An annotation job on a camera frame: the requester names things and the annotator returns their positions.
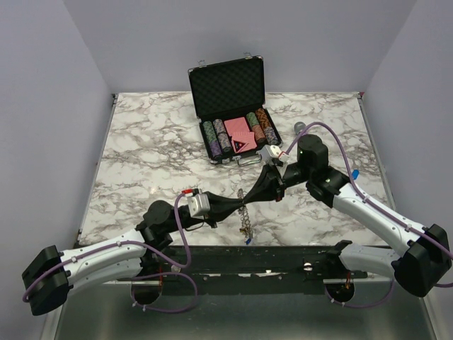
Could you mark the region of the silver disc keyring holder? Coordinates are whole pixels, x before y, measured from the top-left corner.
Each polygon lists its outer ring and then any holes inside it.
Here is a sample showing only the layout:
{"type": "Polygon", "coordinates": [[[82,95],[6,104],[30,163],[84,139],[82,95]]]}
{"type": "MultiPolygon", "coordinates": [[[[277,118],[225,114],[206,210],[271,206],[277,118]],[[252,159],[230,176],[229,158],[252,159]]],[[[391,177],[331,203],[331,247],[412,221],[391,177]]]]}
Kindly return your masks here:
{"type": "Polygon", "coordinates": [[[253,228],[248,214],[248,208],[244,205],[243,207],[238,209],[238,214],[241,221],[241,227],[239,231],[244,236],[246,243],[246,240],[249,238],[253,240],[253,228]]]}

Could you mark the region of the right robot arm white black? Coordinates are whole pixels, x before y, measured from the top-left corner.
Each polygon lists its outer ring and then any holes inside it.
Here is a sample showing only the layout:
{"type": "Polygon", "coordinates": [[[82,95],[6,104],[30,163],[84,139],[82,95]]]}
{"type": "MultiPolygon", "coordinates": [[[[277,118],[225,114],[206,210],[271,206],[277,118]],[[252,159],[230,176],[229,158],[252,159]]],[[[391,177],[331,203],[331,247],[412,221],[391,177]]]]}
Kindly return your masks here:
{"type": "Polygon", "coordinates": [[[315,135],[297,143],[297,161],[276,145],[259,151],[264,161],[261,174],[244,203],[280,201],[285,191],[305,184],[311,197],[344,213],[386,242],[389,250],[346,241],[336,245],[326,259],[327,272],[336,278],[349,271],[364,271],[393,278],[408,293],[423,298],[452,267],[446,231],[426,227],[375,200],[328,161],[328,148],[315,135]]]}

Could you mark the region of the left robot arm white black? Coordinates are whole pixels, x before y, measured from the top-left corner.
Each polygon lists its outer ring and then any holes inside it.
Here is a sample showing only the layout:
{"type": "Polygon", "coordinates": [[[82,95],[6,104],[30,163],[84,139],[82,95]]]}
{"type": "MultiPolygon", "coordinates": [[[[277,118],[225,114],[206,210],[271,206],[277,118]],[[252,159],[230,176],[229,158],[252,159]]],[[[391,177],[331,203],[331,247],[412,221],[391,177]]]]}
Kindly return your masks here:
{"type": "Polygon", "coordinates": [[[91,284],[158,277],[159,260],[183,271],[192,263],[184,231],[203,222],[215,228],[244,207],[240,198],[198,189],[185,190],[176,199],[174,204],[153,202],[142,221],[118,237],[65,251],[56,246],[44,248],[22,273],[22,301],[39,316],[57,309],[70,293],[91,284]],[[182,198],[186,198],[186,205],[179,204],[182,198]]]}

